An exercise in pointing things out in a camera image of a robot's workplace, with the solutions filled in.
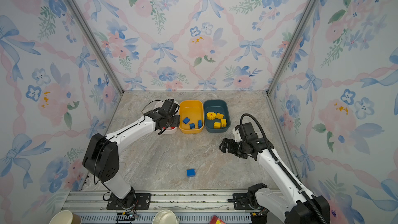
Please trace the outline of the white plastic container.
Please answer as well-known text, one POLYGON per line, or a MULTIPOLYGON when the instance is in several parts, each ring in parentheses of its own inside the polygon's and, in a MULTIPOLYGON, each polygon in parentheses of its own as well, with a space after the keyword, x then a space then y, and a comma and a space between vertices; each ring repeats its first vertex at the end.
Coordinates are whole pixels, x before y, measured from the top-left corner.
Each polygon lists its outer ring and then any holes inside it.
MULTIPOLYGON (((162 102, 158 102, 155 104, 154 109, 158 108, 158 107, 162 107, 163 103, 162 102)), ((163 132, 163 134, 173 134, 175 132, 177 132, 177 128, 178 127, 168 127, 167 129, 165 129, 165 131, 163 132)))

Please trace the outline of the yellow lego brick cube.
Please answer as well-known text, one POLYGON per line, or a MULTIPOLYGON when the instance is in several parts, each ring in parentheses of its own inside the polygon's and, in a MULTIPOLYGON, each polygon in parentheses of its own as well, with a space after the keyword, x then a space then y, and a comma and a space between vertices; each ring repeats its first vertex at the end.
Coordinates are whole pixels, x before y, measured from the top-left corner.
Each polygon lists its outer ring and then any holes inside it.
POLYGON ((213 125, 214 129, 220 129, 221 128, 221 123, 220 122, 215 122, 213 125))

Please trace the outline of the yellow plastic container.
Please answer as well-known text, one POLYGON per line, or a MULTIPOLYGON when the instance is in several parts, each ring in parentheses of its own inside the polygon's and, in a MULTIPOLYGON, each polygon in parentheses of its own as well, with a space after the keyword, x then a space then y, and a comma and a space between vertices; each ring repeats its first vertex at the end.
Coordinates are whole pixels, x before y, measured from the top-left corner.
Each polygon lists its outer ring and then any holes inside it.
POLYGON ((179 115, 180 115, 180 131, 184 134, 197 134, 200 133, 204 128, 204 108, 203 103, 198 100, 186 100, 180 103, 179 115), (188 117, 190 122, 184 124, 182 121, 188 117), (202 128, 198 128, 198 121, 203 121, 202 128), (190 129, 190 124, 194 123, 195 128, 190 129))

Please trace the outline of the yellow lego brick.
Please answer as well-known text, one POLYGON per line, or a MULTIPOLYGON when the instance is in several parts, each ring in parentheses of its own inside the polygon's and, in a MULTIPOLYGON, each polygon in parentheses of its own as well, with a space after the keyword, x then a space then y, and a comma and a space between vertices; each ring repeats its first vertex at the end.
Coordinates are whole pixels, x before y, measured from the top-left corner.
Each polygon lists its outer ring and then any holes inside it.
POLYGON ((221 120, 221 127, 222 128, 226 128, 227 127, 227 120, 226 119, 222 119, 221 120))
POLYGON ((224 118, 224 114, 216 113, 216 118, 222 120, 224 118))

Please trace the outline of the dark teal plastic container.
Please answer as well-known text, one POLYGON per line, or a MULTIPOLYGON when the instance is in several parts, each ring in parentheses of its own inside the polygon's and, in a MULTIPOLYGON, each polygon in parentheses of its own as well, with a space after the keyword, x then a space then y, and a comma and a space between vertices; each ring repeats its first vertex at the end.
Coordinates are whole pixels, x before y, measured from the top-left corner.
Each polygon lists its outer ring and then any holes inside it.
POLYGON ((227 103, 224 100, 208 100, 204 103, 205 127, 209 133, 223 133, 231 125, 227 103))

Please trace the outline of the yellow duck lego piece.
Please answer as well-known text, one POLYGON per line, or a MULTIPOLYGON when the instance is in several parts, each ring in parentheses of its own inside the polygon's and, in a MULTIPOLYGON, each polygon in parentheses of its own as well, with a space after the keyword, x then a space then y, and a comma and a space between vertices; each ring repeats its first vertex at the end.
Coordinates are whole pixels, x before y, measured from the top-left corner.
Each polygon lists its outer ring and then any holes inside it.
POLYGON ((208 113, 206 114, 207 120, 215 120, 215 119, 216 119, 216 116, 217 116, 217 114, 214 113, 214 112, 208 112, 208 113))

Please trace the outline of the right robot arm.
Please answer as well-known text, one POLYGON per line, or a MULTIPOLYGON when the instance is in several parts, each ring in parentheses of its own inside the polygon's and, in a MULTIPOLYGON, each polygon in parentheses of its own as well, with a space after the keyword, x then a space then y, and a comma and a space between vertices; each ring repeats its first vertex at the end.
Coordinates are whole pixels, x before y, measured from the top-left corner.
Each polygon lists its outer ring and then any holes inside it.
POLYGON ((248 207, 266 215, 274 214, 285 224, 329 224, 328 201, 306 188, 286 167, 268 139, 235 141, 223 139, 219 150, 239 158, 252 157, 271 176, 282 195, 273 193, 266 184, 258 183, 248 188, 246 195, 234 195, 231 202, 237 207, 248 207))

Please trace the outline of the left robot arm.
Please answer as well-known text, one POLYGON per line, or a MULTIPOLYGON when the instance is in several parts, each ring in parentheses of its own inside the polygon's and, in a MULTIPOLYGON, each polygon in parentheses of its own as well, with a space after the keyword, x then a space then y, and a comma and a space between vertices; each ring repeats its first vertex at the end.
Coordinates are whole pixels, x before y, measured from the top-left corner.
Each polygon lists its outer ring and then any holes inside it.
POLYGON ((179 104, 173 99, 162 101, 162 106, 147 112, 132 124, 106 135, 90 138, 83 158, 83 167, 110 191, 110 201, 118 208, 131 210, 139 202, 134 188, 123 178, 119 156, 124 149, 143 136, 167 128, 179 127, 179 104))

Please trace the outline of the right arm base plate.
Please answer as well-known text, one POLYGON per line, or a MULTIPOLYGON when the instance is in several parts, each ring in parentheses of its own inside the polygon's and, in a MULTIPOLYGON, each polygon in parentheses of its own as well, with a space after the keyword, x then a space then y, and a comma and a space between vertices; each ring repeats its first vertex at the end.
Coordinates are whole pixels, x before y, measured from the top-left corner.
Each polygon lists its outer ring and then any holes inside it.
POLYGON ((249 192, 245 194, 235 193, 229 201, 233 203, 235 210, 257 210, 259 208, 254 194, 249 192))

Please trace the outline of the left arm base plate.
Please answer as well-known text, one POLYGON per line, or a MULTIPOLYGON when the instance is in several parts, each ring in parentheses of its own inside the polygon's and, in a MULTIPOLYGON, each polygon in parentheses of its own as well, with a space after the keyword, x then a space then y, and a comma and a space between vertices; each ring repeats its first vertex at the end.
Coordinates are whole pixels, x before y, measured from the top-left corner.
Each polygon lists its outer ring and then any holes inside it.
POLYGON ((149 210, 151 194, 128 194, 124 199, 117 198, 113 193, 107 200, 107 210, 113 211, 131 211, 131 210, 149 210))

